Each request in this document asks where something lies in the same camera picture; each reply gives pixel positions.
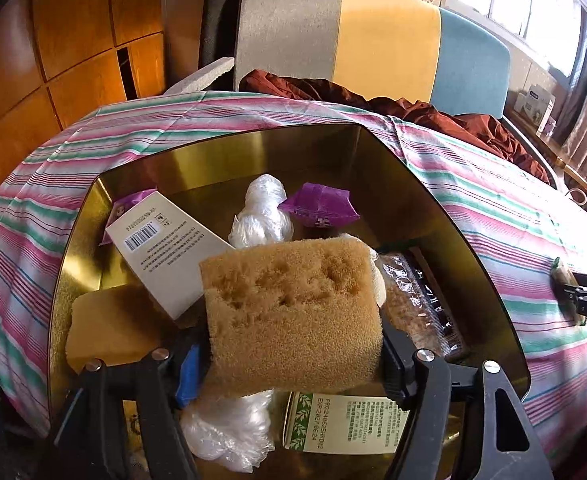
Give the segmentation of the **large yellow sponge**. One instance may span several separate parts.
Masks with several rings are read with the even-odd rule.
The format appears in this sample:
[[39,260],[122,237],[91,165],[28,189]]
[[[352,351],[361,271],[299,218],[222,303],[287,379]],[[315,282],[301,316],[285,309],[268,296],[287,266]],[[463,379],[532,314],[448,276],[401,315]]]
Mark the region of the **large yellow sponge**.
[[109,366],[137,362],[171,344],[176,335],[177,326],[156,308],[144,287],[100,289],[72,304],[66,362],[75,373],[93,359]]

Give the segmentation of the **brown snack bar packet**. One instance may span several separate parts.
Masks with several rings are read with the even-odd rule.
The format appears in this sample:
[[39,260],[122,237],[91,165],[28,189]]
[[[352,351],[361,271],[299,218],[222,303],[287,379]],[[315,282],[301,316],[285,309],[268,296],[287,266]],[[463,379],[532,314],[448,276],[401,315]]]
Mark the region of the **brown snack bar packet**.
[[467,352],[463,337],[438,287],[411,252],[388,252],[377,266],[387,291],[382,306],[391,324],[406,333],[417,349],[429,349],[447,361]]

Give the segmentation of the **green white small box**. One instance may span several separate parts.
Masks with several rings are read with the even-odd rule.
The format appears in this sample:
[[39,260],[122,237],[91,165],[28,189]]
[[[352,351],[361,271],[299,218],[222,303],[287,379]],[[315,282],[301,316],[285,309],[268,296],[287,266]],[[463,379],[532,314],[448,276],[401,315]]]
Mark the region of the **green white small box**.
[[383,396],[294,392],[281,442],[290,451],[381,455],[397,449],[408,413]]

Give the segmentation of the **beige sock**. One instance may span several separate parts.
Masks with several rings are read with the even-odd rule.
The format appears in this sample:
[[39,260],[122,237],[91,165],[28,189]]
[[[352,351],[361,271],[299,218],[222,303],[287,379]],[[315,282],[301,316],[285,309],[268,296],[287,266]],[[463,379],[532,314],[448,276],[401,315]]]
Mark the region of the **beige sock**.
[[366,245],[369,252],[369,263],[371,264],[371,276],[373,277],[373,289],[376,304],[379,309],[385,304],[387,300],[387,289],[385,280],[383,279],[382,273],[377,266],[377,260],[379,258],[378,252]]

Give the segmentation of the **beige cardboard box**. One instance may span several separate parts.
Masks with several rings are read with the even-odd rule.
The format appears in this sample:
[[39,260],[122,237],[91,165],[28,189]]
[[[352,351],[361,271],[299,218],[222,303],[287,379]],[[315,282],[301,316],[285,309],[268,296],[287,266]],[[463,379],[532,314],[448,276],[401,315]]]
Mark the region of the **beige cardboard box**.
[[158,191],[125,211],[106,233],[172,320],[203,295],[200,262],[232,248]]

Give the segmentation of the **purple snack packet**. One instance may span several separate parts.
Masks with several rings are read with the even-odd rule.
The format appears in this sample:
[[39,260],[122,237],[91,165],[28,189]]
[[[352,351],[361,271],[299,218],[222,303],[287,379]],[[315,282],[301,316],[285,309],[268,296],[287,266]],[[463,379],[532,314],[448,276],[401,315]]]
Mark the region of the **purple snack packet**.
[[311,182],[305,182],[278,209],[308,228],[341,228],[359,220],[348,190]]
[[[138,191],[116,200],[112,205],[109,217],[107,219],[106,230],[109,228],[109,226],[111,226],[112,223],[118,220],[118,218],[122,217],[123,214],[125,214],[127,211],[132,209],[134,206],[139,204],[142,200],[154,192],[156,192],[156,188],[148,188],[148,190]],[[100,246],[110,245],[112,243],[111,237],[106,230],[103,231]]]

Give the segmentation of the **white plastic bag ball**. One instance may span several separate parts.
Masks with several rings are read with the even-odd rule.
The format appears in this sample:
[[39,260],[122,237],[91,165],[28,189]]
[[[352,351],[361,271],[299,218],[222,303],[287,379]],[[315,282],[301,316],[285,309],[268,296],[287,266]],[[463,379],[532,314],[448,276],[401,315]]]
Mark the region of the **white plastic bag ball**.
[[287,212],[278,206],[287,200],[284,185],[271,176],[262,174],[246,189],[243,210],[236,214],[228,242],[236,249],[290,242],[293,224]]

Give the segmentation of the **green rice cracker packet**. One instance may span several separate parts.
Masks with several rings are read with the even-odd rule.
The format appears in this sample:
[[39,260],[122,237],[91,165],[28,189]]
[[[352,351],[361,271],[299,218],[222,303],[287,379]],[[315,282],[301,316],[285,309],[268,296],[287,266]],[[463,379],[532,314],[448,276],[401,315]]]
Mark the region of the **green rice cracker packet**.
[[578,282],[572,273],[571,267],[562,258],[556,257],[551,265],[551,288],[554,291],[563,318],[571,325],[580,325],[582,321],[577,307],[570,299],[565,288],[577,285]]

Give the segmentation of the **yellow patterned sock ball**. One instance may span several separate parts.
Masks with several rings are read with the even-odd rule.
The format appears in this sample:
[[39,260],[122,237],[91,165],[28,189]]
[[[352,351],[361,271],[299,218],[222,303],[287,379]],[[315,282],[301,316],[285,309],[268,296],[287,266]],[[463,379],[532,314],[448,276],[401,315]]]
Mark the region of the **yellow patterned sock ball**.
[[146,455],[144,455],[144,445],[142,444],[136,402],[124,401],[123,408],[127,434],[127,448],[128,452],[130,452],[130,458],[133,460],[134,464],[139,464],[141,467],[146,467],[147,460]]

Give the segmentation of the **striped bedspread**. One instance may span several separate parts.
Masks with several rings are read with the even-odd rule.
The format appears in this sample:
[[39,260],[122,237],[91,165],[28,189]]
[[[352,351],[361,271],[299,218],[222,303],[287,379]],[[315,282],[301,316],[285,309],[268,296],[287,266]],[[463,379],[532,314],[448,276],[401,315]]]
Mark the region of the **striped bedspread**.
[[561,316],[556,259],[587,272],[587,212],[504,159],[442,133],[355,107],[205,91],[98,108],[0,154],[0,388],[39,434],[49,427],[47,347],[66,242],[103,171],[225,133],[355,122],[421,181],[463,232],[504,301],[531,374],[525,410],[553,466],[587,427],[587,323]]

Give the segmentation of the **wooden side table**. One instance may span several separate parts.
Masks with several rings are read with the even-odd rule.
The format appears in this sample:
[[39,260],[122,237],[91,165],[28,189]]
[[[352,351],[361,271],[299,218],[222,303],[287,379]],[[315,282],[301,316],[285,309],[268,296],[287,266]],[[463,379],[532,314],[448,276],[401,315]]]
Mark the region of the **wooden side table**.
[[545,169],[553,187],[587,211],[587,178],[553,140],[546,140],[515,112],[505,112],[503,126],[525,146]]

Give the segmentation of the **rust brown blanket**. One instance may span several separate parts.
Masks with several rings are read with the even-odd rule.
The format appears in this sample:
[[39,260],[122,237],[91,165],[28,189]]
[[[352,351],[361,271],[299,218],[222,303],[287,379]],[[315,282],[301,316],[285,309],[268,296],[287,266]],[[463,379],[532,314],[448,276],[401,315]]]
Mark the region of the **rust brown blanket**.
[[551,183],[543,165],[493,116],[487,114],[449,115],[433,105],[404,98],[396,101],[379,96],[367,100],[327,79],[280,77],[265,70],[251,70],[239,82],[243,92],[258,92],[299,101],[323,101],[387,115],[423,126],[481,148],[511,162],[546,184]]

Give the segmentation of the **white product box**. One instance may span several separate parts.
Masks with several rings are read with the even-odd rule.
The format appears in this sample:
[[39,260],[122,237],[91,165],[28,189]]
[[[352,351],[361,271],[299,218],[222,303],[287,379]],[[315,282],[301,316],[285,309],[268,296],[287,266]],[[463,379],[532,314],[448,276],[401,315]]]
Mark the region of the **white product box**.
[[519,92],[514,111],[536,130],[543,133],[551,117],[556,98],[539,84],[531,84],[527,92]]

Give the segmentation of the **orange sponge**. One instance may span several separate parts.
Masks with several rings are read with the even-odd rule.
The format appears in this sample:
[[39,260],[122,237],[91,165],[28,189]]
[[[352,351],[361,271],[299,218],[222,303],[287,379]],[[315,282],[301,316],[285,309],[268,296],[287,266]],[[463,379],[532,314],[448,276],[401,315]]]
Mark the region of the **orange sponge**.
[[373,382],[382,328],[369,252],[354,237],[296,240],[200,264],[206,396],[335,393]]

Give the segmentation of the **gold metal tin box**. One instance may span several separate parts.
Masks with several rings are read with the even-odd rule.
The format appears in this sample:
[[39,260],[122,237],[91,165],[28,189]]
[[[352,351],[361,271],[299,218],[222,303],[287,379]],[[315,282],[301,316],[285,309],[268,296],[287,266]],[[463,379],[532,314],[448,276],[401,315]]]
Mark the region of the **gold metal tin box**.
[[153,478],[226,478],[180,429],[191,350],[199,408],[275,394],[286,440],[263,479],[549,474],[489,274],[362,126],[228,134],[98,174],[54,293],[39,477],[130,477],[134,404]]

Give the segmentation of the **window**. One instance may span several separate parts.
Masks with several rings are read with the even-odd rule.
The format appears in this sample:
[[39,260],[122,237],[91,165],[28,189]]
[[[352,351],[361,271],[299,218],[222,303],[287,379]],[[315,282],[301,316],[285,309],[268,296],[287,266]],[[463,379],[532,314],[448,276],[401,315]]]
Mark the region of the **window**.
[[444,6],[511,42],[545,70],[571,75],[583,22],[579,0],[444,0]]

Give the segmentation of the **wooden wardrobe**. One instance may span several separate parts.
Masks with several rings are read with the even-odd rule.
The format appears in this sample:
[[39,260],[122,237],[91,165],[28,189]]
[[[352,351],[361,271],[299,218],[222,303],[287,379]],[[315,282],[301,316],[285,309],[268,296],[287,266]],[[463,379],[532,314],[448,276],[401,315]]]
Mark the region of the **wooden wardrobe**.
[[165,87],[161,0],[8,0],[0,10],[0,185],[96,108]]

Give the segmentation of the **black foam roll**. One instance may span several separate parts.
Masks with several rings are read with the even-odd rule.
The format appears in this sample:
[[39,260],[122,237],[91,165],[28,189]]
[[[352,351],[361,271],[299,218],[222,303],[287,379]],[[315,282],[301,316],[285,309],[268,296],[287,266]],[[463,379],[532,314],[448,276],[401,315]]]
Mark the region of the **black foam roll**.
[[199,68],[235,55],[240,0],[203,0]]

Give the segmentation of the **white bed rail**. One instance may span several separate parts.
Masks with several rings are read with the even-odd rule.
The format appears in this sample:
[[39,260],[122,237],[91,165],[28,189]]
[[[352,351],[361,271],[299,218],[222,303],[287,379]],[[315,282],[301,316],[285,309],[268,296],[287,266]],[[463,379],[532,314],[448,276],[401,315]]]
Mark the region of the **white bed rail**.
[[182,78],[164,92],[164,96],[201,92],[210,87],[213,82],[229,73],[235,67],[236,60],[232,56],[224,56],[206,64],[191,75]]

